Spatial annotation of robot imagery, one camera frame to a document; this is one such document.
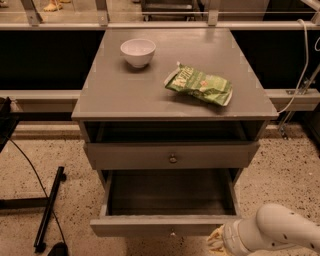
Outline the black metal stand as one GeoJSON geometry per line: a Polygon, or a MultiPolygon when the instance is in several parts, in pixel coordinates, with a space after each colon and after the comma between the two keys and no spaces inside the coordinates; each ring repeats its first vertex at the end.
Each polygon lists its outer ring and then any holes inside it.
{"type": "Polygon", "coordinates": [[[1,210],[16,210],[16,209],[27,209],[27,208],[43,208],[43,216],[40,222],[37,235],[34,242],[34,248],[36,253],[42,253],[46,249],[46,243],[44,242],[45,234],[49,224],[49,220],[53,215],[54,203],[58,194],[60,183],[66,180],[66,174],[64,168],[60,166],[57,169],[55,179],[50,191],[49,196],[38,197],[38,198],[21,198],[21,199],[1,199],[0,209],[1,210]]]}

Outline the black equipment at left edge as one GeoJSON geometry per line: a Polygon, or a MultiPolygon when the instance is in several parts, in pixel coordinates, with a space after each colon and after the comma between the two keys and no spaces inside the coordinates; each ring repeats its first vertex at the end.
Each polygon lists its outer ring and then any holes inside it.
{"type": "Polygon", "coordinates": [[[11,138],[19,118],[11,114],[11,99],[0,97],[0,153],[11,138]]]}

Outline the metal railing frame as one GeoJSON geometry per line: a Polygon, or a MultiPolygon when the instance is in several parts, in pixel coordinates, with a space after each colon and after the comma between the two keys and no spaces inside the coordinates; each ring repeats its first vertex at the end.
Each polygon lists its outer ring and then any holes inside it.
{"type": "Polygon", "coordinates": [[[0,28],[319,28],[320,0],[1,0],[0,28]]]}

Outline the green chip bag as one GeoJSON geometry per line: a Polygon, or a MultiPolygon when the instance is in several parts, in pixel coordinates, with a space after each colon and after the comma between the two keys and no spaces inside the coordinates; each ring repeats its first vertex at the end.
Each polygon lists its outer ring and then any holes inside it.
{"type": "Polygon", "coordinates": [[[177,63],[177,69],[164,80],[164,86],[166,89],[223,107],[229,104],[233,94],[230,81],[180,62],[177,63]]]}

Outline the grey wooden drawer cabinet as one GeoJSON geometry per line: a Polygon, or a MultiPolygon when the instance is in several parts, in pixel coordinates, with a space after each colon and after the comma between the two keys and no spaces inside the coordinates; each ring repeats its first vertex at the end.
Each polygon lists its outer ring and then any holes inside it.
{"type": "Polygon", "coordinates": [[[72,113],[93,169],[249,166],[277,111],[226,29],[110,29],[72,113]]]}

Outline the grey drawer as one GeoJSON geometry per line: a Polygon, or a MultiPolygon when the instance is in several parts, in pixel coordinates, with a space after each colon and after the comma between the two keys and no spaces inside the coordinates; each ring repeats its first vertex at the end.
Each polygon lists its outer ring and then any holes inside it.
{"type": "Polygon", "coordinates": [[[240,218],[229,169],[118,170],[107,174],[100,237],[207,236],[240,218]]]}
{"type": "Polygon", "coordinates": [[[87,143],[95,170],[211,169],[247,167],[258,142],[87,143]]]}

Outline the white ceramic bowl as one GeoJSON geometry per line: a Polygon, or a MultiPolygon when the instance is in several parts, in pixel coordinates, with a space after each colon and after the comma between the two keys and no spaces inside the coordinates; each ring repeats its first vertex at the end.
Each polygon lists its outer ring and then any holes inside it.
{"type": "Polygon", "coordinates": [[[120,50],[126,62],[135,68],[143,68],[152,60],[156,45],[149,39],[130,39],[125,41],[120,50]]]}

